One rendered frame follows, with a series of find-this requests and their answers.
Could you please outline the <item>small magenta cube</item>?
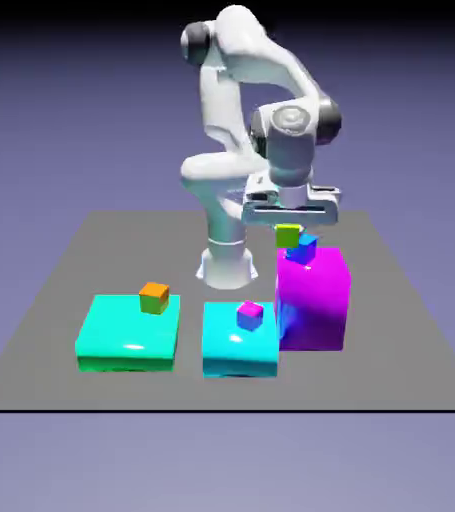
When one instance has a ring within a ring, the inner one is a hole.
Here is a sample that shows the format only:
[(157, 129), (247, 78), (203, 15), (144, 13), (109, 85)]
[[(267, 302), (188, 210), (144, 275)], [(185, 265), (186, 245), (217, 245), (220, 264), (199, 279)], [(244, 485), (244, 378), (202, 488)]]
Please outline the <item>small magenta cube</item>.
[(263, 322), (264, 307), (252, 301), (243, 302), (236, 312), (237, 325), (245, 330), (254, 331)]

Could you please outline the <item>large cyan box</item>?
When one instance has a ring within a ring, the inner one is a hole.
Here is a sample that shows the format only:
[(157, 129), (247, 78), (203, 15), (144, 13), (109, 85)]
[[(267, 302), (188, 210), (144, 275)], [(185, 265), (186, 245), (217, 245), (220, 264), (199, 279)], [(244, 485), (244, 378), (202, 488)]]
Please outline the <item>large cyan box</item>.
[(275, 377), (279, 335), (274, 305), (264, 307), (262, 324), (254, 331), (240, 328), (237, 308), (242, 302), (206, 302), (203, 311), (202, 359), (204, 377)]

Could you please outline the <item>small blue cube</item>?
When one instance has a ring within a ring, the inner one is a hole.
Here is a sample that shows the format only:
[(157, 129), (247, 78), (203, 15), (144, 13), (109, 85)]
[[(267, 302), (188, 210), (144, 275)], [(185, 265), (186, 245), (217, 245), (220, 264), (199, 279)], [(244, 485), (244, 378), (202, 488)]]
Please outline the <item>small blue cube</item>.
[(318, 237), (308, 233), (302, 233), (298, 239), (298, 245), (286, 250), (286, 258), (301, 265), (309, 264), (316, 255)]

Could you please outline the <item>large teal box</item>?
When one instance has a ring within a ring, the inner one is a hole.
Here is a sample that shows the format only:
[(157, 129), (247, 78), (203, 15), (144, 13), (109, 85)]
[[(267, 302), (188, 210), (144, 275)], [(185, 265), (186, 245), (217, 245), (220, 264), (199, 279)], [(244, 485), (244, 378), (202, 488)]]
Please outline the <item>large teal box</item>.
[(97, 295), (75, 342), (81, 372), (171, 372), (180, 297), (160, 314), (143, 313), (135, 295)]

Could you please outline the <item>large magenta box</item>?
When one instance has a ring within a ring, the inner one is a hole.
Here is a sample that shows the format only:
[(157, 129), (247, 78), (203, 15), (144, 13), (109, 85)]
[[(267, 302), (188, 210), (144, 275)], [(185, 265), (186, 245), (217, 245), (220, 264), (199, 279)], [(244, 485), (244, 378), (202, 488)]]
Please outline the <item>large magenta box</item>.
[(351, 274), (340, 249), (321, 247), (302, 265), (277, 253), (275, 314), (282, 351), (340, 351)]

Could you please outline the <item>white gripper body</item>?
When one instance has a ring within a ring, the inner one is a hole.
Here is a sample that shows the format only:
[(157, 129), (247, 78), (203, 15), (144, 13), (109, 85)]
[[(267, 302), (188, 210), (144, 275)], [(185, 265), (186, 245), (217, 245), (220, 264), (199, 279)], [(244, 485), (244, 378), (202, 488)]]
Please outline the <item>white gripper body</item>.
[(241, 219), (247, 225), (333, 225), (338, 221), (338, 201), (330, 194), (319, 194), (291, 208), (281, 205), (276, 195), (254, 193), (245, 198)]

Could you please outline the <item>small orange cube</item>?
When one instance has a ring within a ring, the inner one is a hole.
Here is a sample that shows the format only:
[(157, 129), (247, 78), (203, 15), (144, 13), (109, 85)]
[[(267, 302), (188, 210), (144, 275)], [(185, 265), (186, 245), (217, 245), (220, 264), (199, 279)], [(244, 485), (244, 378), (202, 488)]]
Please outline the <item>small orange cube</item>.
[(147, 282), (139, 291), (140, 311), (160, 315), (168, 306), (170, 287), (167, 284)]

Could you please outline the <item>small green cube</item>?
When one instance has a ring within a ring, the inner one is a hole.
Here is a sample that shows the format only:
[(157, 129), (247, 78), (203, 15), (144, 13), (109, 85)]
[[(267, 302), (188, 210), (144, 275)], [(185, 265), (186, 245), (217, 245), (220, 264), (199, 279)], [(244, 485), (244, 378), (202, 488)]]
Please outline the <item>small green cube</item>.
[(301, 226), (299, 224), (277, 224), (275, 245), (279, 249), (294, 249), (299, 245)]

